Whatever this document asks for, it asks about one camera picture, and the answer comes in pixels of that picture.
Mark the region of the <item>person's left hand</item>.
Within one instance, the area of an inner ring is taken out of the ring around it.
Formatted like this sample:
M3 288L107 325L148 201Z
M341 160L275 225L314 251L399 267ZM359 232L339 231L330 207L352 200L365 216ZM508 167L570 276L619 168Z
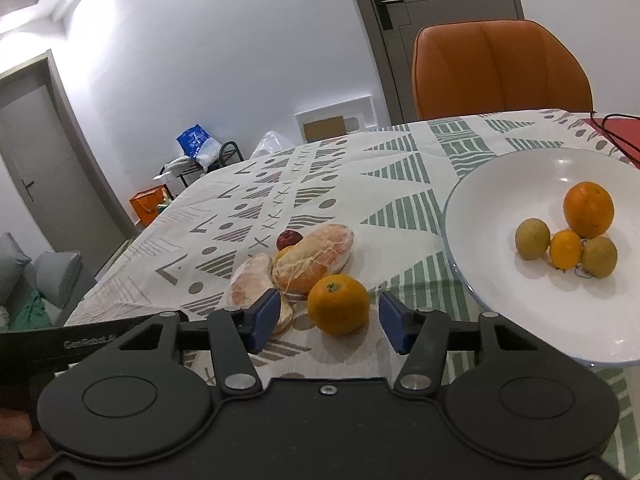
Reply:
M29 414L1 410L1 478L21 479L34 474L52 460L47 438L32 426Z

